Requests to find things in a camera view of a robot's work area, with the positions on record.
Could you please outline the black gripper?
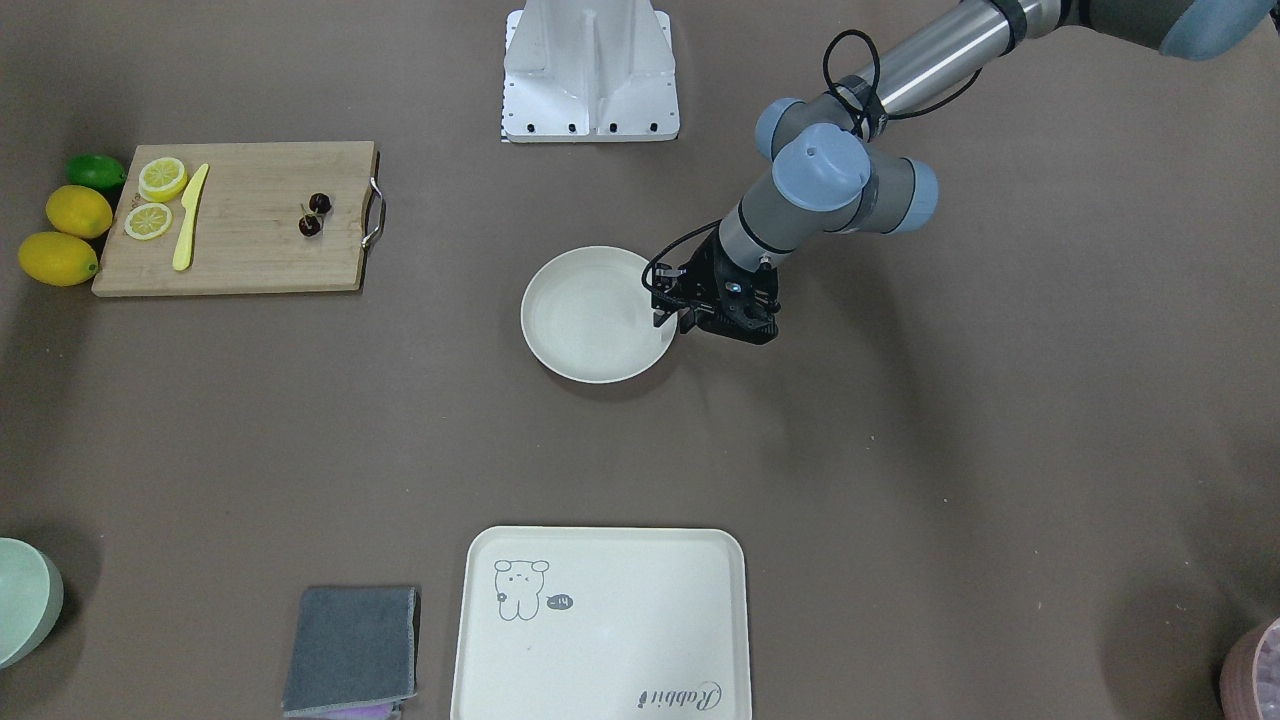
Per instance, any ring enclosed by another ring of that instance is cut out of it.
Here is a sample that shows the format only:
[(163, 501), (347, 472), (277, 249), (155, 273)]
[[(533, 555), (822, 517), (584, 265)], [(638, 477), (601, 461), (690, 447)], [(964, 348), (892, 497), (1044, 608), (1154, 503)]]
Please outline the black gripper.
[(680, 334), (698, 328), (750, 345), (765, 345), (778, 336), (774, 268), (744, 270), (724, 252), (717, 236), (705, 237), (685, 264), (663, 263), (663, 256), (677, 246), (673, 242), (652, 260), (655, 328), (677, 316)]

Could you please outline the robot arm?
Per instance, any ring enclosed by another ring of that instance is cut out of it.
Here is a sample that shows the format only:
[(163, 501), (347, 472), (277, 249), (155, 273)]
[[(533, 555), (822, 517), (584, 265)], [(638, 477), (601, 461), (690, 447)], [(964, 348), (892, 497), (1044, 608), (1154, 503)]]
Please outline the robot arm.
[(695, 231), (690, 259), (648, 263), (653, 324), (676, 319), (684, 333), (768, 343), (778, 333), (778, 266), (804, 241), (925, 225), (940, 201), (934, 172), (881, 152), (874, 138), (957, 99), (1027, 40), (1079, 26), (1203, 61), (1276, 19), (1275, 1), (960, 1), (887, 53), (867, 40), (864, 70), (835, 78), (823, 69), (822, 95), (783, 97), (760, 114), (755, 145), (771, 167), (723, 219)]

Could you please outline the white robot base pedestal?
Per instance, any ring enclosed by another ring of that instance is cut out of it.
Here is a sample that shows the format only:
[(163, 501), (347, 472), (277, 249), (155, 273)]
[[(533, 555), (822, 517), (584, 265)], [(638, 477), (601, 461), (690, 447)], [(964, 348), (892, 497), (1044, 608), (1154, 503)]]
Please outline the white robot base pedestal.
[(527, 1), (504, 28), (503, 141), (678, 137), (672, 22), (652, 3)]

